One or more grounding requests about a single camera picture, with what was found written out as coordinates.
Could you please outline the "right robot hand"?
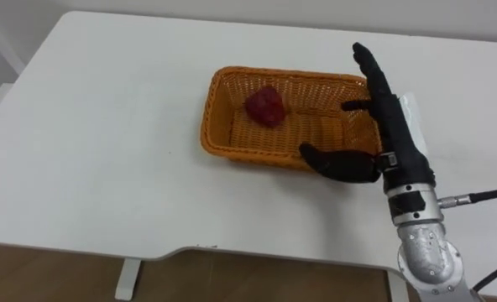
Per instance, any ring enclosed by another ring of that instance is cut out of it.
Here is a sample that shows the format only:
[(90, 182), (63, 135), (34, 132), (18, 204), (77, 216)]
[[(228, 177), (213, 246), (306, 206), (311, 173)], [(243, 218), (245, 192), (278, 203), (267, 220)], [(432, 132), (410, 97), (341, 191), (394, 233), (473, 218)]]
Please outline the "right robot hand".
[(399, 98), (392, 93), (384, 72), (368, 48), (353, 44), (353, 58), (367, 79), (369, 100), (344, 102), (346, 112), (366, 111), (377, 123), (382, 152), (321, 151), (309, 143), (299, 146), (307, 165), (330, 180), (374, 183), (384, 178), (384, 191), (408, 184), (436, 185), (428, 159), (414, 144)]

